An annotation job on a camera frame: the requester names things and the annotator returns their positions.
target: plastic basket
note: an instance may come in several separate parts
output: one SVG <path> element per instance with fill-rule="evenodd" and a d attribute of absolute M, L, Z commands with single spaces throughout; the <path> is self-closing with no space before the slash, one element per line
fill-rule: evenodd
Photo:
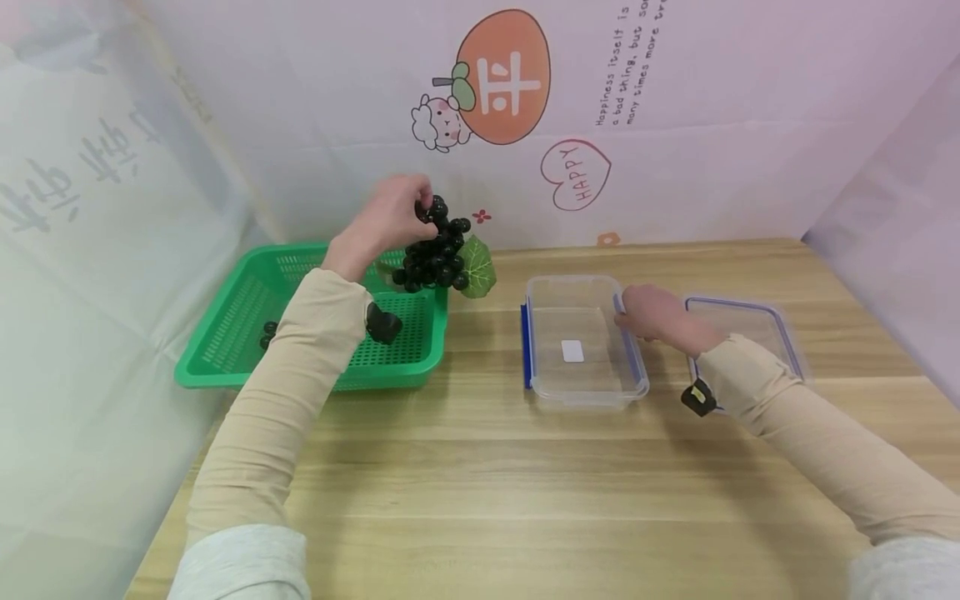
<path fill-rule="evenodd" d="M 185 388 L 241 388 L 263 357 L 263 324 L 278 321 L 297 286 L 319 266 L 327 244 L 268 246 L 237 262 L 197 324 L 175 370 Z M 399 266 L 403 251 L 380 260 Z M 399 293 L 373 267 L 362 281 L 374 301 L 403 321 L 394 342 L 360 344 L 334 391 L 412 388 L 426 383 L 444 354 L 446 290 Z"/>

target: table surface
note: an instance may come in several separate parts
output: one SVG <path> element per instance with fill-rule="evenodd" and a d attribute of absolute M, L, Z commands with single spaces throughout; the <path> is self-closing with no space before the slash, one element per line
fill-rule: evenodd
<path fill-rule="evenodd" d="M 843 597 L 866 541 L 733 420 L 682 406 L 678 352 L 641 345 L 652 388 L 626 412 L 538 407 L 523 389 L 518 316 L 532 276 L 772 302 L 821 394 L 960 489 L 960 415 L 800 242 L 500 252 L 494 263 L 487 298 L 451 294 L 446 355 L 424 388 L 326 404 L 287 502 L 309 539 L 314 597 Z M 202 458 L 128 598 L 166 597 Z"/>

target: green grape leaf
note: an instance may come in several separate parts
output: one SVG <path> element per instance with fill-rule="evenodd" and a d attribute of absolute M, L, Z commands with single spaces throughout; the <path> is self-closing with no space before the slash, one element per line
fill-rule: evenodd
<path fill-rule="evenodd" d="M 473 235 L 457 254 L 463 257 L 464 273 L 470 277 L 470 285 L 461 294 L 472 300 L 485 297 L 496 285 L 490 248 Z"/>
<path fill-rule="evenodd" d="M 469 82 L 465 79 L 453 80 L 450 93 L 457 99 L 457 102 L 460 103 L 460 110 L 469 112 L 473 110 L 473 107 L 477 106 L 476 94 L 473 93 L 473 88 L 470 87 Z"/>
<path fill-rule="evenodd" d="M 467 75 L 470 74 L 470 65 L 465 62 L 458 62 L 453 65 L 453 70 L 450 71 L 450 77 L 453 79 L 466 79 Z"/>

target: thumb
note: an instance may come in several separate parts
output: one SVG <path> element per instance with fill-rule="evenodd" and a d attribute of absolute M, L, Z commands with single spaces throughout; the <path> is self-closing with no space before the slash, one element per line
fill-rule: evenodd
<path fill-rule="evenodd" d="M 438 233 L 437 226 L 432 223 L 421 223 L 420 230 L 417 232 L 420 239 L 424 241 L 432 240 Z"/>

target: plastic container lid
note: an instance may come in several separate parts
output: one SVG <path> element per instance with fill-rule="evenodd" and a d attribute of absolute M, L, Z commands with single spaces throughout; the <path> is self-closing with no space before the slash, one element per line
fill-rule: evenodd
<path fill-rule="evenodd" d="M 709 321 L 718 329 L 739 333 L 760 344 L 777 356 L 800 379 L 809 380 L 809 368 L 804 357 L 794 344 L 783 316 L 772 306 L 697 296 L 685 299 L 684 305 L 688 312 Z M 690 374 L 696 380 L 700 371 L 692 359 L 689 362 Z"/>
<path fill-rule="evenodd" d="M 567 406 L 625 407 L 650 388 L 636 339 L 613 322 L 620 284 L 539 276 L 527 284 L 531 386 Z"/>

